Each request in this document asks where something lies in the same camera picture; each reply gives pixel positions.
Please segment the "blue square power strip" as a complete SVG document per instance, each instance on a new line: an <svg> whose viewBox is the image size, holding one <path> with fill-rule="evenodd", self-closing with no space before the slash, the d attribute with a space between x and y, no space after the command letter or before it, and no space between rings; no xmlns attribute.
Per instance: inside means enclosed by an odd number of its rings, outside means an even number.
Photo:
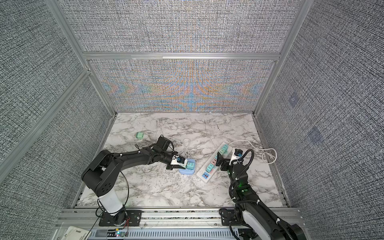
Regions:
<svg viewBox="0 0 384 240"><path fill-rule="evenodd" d="M194 170L188 170L187 167L185 169L179 169L179 173L181 175L187 175L187 176L191 176L195 173L195 170L196 170L196 161L193 160L193 159L187 159L188 162L194 162L195 163L195 169Z"/></svg>

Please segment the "long white power strip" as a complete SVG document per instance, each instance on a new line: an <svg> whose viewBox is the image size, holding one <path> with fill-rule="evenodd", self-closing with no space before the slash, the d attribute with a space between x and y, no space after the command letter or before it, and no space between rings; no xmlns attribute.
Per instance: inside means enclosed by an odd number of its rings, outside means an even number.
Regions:
<svg viewBox="0 0 384 240"><path fill-rule="evenodd" d="M196 173L199 178L199 182L208 183L215 172L220 169L220 167L216 166L218 153L220 153L224 158L229 158L232 149L233 147L231 147L230 144L222 142Z"/></svg>

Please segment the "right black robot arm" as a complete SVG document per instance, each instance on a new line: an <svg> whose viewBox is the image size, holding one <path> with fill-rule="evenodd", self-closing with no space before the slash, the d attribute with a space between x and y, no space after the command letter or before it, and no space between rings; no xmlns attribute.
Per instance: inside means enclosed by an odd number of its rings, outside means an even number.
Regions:
<svg viewBox="0 0 384 240"><path fill-rule="evenodd" d="M305 240L302 228L276 215L249 184L247 171L254 157L252 149L235 149L229 159L217 153L216 166L228 173L229 195L235 203L233 211L220 209L224 224L236 240Z"/></svg>

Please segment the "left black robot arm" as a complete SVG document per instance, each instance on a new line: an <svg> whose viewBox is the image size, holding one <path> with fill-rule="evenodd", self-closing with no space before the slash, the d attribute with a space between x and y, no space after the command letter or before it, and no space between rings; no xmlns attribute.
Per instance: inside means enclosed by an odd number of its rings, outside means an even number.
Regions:
<svg viewBox="0 0 384 240"><path fill-rule="evenodd" d="M160 136L155 144L136 151L112 153L103 150L83 171L81 179L98 197L101 220L108 226L128 223L126 204L119 200L114 186L123 170L141 165L163 163L167 170L186 169L188 160L174 150L173 142Z"/></svg>

